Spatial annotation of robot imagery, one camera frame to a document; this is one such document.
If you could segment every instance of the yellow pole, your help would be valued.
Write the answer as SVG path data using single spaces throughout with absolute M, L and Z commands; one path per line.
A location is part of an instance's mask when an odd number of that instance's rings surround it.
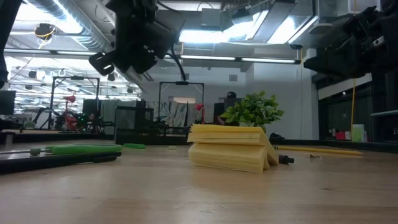
M 353 126 L 354 126 L 354 105 L 355 105 L 355 81 L 356 79 L 354 78 L 354 87 L 353 87 L 353 102 L 351 104 L 351 132 L 350 132 L 350 137 L 351 140 L 353 140 Z
M 275 149 L 291 150 L 291 151 L 307 151 L 307 152 L 324 152 L 342 155 L 361 156 L 362 152 L 350 151 L 350 150 L 339 150 L 339 149 L 318 149 L 318 148 L 306 148 L 306 147 L 295 147 L 295 146 L 274 146 Z

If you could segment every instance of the shelf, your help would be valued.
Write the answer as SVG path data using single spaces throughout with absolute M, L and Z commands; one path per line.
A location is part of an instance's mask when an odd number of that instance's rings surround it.
M 398 115 L 398 110 L 373 113 L 373 114 L 371 114 L 371 117 L 372 118 L 381 118 L 381 117 L 394 116 L 394 115 Z

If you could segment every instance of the table surface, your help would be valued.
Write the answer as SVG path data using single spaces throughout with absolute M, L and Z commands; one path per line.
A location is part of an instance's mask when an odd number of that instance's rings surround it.
M 193 167 L 187 149 L 0 175 L 0 223 L 398 223 L 398 155 L 279 151 L 295 163 L 252 174 Z

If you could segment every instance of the green plant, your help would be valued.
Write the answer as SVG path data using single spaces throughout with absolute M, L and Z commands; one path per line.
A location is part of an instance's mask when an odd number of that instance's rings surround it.
M 240 103 L 229 107 L 221 117 L 226 118 L 227 123 L 239 122 L 248 126 L 260 126 L 265 132 L 265 124 L 280 121 L 280 117 L 284 114 L 284 111 L 277 109 L 279 104 L 275 102 L 275 95 L 271 98 L 265 98 L 265 95 L 264 91 L 246 95 Z
M 34 129 L 36 124 L 33 121 L 25 121 L 24 127 L 25 129 Z

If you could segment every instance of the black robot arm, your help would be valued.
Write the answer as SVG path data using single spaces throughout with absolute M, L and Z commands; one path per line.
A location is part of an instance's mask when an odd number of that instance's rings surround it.
M 171 11 L 167 18 L 157 16 L 158 3 L 157 0 L 110 0 L 105 5 L 116 14 L 114 50 L 89 59 L 101 75 L 113 72 L 115 67 L 122 72 L 132 67 L 138 74 L 144 73 L 178 42 L 185 19 L 177 11 Z
M 367 73 L 386 73 L 398 67 L 398 0 L 384 12 L 369 7 L 342 27 L 345 39 L 318 49 L 304 67 L 316 72 L 358 78 Z

